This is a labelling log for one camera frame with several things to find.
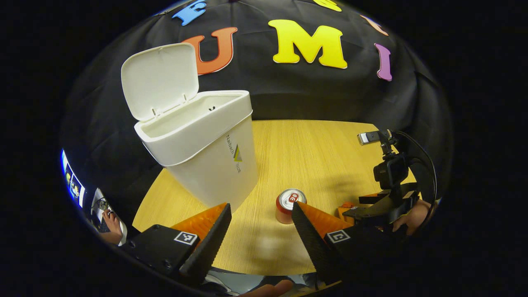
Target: black camera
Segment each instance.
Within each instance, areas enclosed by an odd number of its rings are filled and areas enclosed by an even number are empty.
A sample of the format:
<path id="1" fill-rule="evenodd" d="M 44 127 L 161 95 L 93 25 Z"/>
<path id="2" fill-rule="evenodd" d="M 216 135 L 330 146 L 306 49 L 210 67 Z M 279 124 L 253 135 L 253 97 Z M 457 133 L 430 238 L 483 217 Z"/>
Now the black camera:
<path id="1" fill-rule="evenodd" d="M 399 185 L 409 175 L 409 167 L 404 153 L 399 153 L 374 167 L 374 180 L 380 183 L 383 190 L 390 190 Z"/>

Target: wooden table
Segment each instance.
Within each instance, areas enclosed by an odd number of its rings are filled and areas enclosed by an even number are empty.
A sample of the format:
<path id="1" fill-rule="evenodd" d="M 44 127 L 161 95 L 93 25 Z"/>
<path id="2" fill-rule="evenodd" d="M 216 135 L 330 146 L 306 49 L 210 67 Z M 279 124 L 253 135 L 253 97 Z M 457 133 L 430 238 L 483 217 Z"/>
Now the wooden table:
<path id="1" fill-rule="evenodd" d="M 357 134 L 372 124 L 323 120 L 257 120 L 253 136 L 258 183 L 233 213 L 213 266 L 233 272 L 289 275 L 315 268 L 295 230 L 275 219 L 275 199 L 283 190 L 303 191 L 308 204 L 329 214 L 345 201 L 381 191 L 372 169 L 381 163 L 379 143 L 360 146 Z M 409 177 L 403 182 L 415 182 Z M 153 224 L 170 227 L 205 210 L 163 169 L 134 218 L 144 231 Z"/>

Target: soda can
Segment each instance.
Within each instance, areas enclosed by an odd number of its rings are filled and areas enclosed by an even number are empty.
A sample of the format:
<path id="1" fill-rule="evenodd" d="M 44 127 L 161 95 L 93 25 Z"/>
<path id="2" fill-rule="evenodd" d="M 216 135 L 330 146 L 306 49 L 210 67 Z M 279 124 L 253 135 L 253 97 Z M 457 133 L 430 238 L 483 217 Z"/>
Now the soda can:
<path id="1" fill-rule="evenodd" d="M 295 201 L 306 203 L 306 196 L 299 189 L 287 189 L 277 196 L 277 209 L 275 210 L 275 218 L 277 221 L 283 224 L 293 223 L 291 211 L 293 210 Z"/>

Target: yellow letter m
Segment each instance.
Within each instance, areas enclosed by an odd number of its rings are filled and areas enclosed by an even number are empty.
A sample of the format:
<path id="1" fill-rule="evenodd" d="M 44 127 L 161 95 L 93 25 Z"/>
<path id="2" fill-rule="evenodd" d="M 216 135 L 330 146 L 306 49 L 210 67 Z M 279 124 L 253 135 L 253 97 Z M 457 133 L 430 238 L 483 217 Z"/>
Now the yellow letter m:
<path id="1" fill-rule="evenodd" d="M 313 36 L 310 36 L 299 24 L 291 20 L 272 20 L 268 23 L 277 30 L 279 53 L 273 56 L 277 63 L 297 63 L 299 55 L 294 53 L 294 44 L 308 63 L 315 60 L 319 50 L 323 48 L 323 55 L 319 63 L 324 66 L 345 69 L 341 49 L 343 33 L 336 28 L 319 26 Z"/>

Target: trash can logo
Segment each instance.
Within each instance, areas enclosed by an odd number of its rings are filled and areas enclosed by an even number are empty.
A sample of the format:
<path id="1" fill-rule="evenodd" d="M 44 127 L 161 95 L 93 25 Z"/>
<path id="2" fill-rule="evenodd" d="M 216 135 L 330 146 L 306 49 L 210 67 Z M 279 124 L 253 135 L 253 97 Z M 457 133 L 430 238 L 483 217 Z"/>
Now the trash can logo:
<path id="1" fill-rule="evenodd" d="M 228 134 L 225 137 L 225 139 L 227 141 L 228 149 L 229 149 L 229 152 L 231 153 L 231 156 L 233 157 L 233 160 L 235 162 L 242 162 L 242 156 L 240 155 L 240 148 L 238 147 L 238 144 L 235 144 L 236 141 L 231 139 L 231 135 L 230 134 Z M 240 171 L 242 171 L 240 169 L 240 163 L 236 163 L 235 167 L 237 168 L 238 173 L 240 173 Z"/>
<path id="2" fill-rule="evenodd" d="M 234 161 L 242 162 L 242 157 L 240 156 L 240 150 L 238 149 L 238 145 L 237 145 L 237 148 L 235 148 L 234 150 Z"/>

